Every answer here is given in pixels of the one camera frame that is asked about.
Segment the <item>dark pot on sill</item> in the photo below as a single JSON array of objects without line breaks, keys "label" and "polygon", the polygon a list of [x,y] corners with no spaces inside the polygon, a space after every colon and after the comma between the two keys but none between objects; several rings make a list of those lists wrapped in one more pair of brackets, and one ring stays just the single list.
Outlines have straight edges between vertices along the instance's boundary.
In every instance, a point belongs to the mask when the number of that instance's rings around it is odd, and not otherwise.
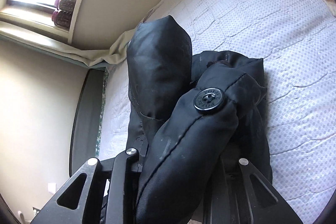
[{"label": "dark pot on sill", "polygon": [[77,0],[56,0],[55,6],[58,10],[73,12],[75,9],[76,1]]},{"label": "dark pot on sill", "polygon": [[72,12],[55,10],[51,17],[54,25],[69,29],[71,25]]}]

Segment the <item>black padded jacket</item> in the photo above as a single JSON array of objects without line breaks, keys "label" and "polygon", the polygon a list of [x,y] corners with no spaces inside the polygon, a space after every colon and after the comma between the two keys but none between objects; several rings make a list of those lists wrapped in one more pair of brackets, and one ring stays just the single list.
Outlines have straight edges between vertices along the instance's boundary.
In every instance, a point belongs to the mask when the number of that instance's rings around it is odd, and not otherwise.
[{"label": "black padded jacket", "polygon": [[193,54],[172,16],[139,24],[127,47],[131,105],[126,146],[142,154],[135,223],[188,223],[217,164],[236,180],[246,158],[272,179],[263,59]]}]

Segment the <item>dark grey headboard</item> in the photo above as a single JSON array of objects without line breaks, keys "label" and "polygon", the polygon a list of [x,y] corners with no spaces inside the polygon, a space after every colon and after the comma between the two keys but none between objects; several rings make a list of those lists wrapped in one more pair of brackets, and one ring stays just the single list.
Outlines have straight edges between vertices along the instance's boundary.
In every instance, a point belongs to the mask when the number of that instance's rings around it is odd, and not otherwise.
[{"label": "dark grey headboard", "polygon": [[96,156],[96,143],[102,107],[104,71],[88,70],[73,120],[69,175],[72,176],[88,159]]}]

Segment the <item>white quilted bed cover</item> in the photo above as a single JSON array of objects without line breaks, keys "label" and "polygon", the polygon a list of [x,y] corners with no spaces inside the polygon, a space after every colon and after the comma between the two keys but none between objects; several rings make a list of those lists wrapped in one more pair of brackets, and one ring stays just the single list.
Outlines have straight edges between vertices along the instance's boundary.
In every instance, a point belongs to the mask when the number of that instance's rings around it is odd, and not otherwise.
[{"label": "white quilted bed cover", "polygon": [[[265,134],[272,179],[241,158],[236,180],[217,164],[198,207],[203,223],[335,223],[335,18],[322,0],[162,0],[142,23],[172,16],[192,53],[263,59]],[[127,161],[129,223],[142,154],[126,146],[131,105],[127,59],[107,69],[99,159]]]}]

